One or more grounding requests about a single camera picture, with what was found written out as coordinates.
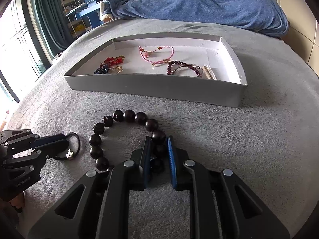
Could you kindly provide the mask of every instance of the curtain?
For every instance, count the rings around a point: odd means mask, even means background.
[[[47,44],[53,55],[66,50],[73,42],[59,0],[34,0]]]

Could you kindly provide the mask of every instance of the bed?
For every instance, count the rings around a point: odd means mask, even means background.
[[[110,38],[151,32],[224,37],[246,73],[248,87],[240,108],[69,88],[63,75],[97,46]],[[316,74],[280,39],[218,24],[150,19],[105,23],[63,53],[7,124],[6,129],[30,128],[41,136],[73,131],[82,143],[73,161],[47,161],[41,180],[25,192],[19,231],[26,236],[55,201],[95,168],[88,153],[92,125],[116,109],[132,109],[156,118],[176,145],[205,167],[233,169],[293,237],[319,199],[318,93]],[[114,125],[103,139],[106,157],[111,164],[128,159],[147,134],[135,125]],[[146,191],[131,192],[129,238],[189,237],[189,197],[172,190],[168,170],[165,163],[164,174],[154,177]]]

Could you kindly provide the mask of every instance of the pink string bracelet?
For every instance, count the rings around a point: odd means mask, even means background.
[[[168,48],[171,48],[172,49],[172,54],[170,55],[170,57],[168,57],[167,59],[161,59],[159,61],[151,61],[151,60],[148,60],[146,59],[147,57],[150,56],[151,53],[157,51],[157,50],[160,50],[162,48],[165,48],[165,47],[168,47]],[[141,57],[146,61],[146,62],[149,62],[149,63],[152,63],[152,65],[156,65],[156,64],[165,64],[165,63],[168,63],[170,61],[170,58],[174,55],[174,48],[172,46],[162,46],[162,47],[158,47],[157,49],[153,50],[153,51],[146,51],[144,49],[142,49],[140,46],[138,46],[139,48],[139,52],[140,52],[140,55]]]

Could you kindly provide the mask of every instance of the wooden bead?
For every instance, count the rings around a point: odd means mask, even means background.
[[[91,146],[97,147],[97,146],[99,146],[102,143],[102,139],[101,139],[101,137],[99,135],[93,134],[89,138],[89,143],[90,143]]]
[[[112,116],[104,116],[102,118],[102,123],[105,127],[111,127],[113,125],[113,117]]]
[[[95,161],[95,167],[102,172],[105,172],[108,170],[110,166],[110,163],[108,161],[108,159],[106,159],[105,157],[100,157],[98,159],[96,159]]]
[[[145,123],[145,128],[149,132],[153,132],[154,130],[158,129],[159,123],[155,119],[148,119]]]
[[[153,150],[153,155],[155,155],[157,158],[163,158],[168,155],[168,150],[166,145],[156,145]]]
[[[164,171],[164,162],[160,158],[153,158],[150,161],[150,169],[153,173],[161,173]]]
[[[123,112],[120,111],[120,110],[116,110],[116,111],[113,113],[113,119],[114,119],[115,121],[122,122],[122,121],[124,120]]]
[[[98,159],[99,157],[102,157],[103,156],[103,150],[102,148],[100,147],[91,147],[90,149],[90,156],[93,158],[93,159]]]
[[[145,125],[147,121],[147,115],[144,112],[138,112],[135,115],[135,122],[140,125]]]
[[[123,114],[123,117],[126,122],[134,122],[135,112],[132,110],[126,110]]]
[[[95,134],[101,135],[104,132],[104,125],[102,123],[95,123],[92,129]]]
[[[152,133],[152,141],[156,145],[162,144],[165,141],[165,138],[166,138],[166,135],[161,130],[154,130],[154,132]]]

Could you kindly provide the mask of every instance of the silver screw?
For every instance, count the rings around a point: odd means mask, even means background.
[[[185,165],[191,167],[195,165],[195,162],[193,160],[186,160]]]
[[[223,174],[225,176],[232,176],[233,172],[230,169],[225,169],[225,170],[223,170]]]
[[[94,177],[95,175],[96,175],[96,171],[95,170],[87,171],[87,177]]]
[[[127,160],[124,162],[125,167],[131,167],[134,165],[134,162],[132,160]]]

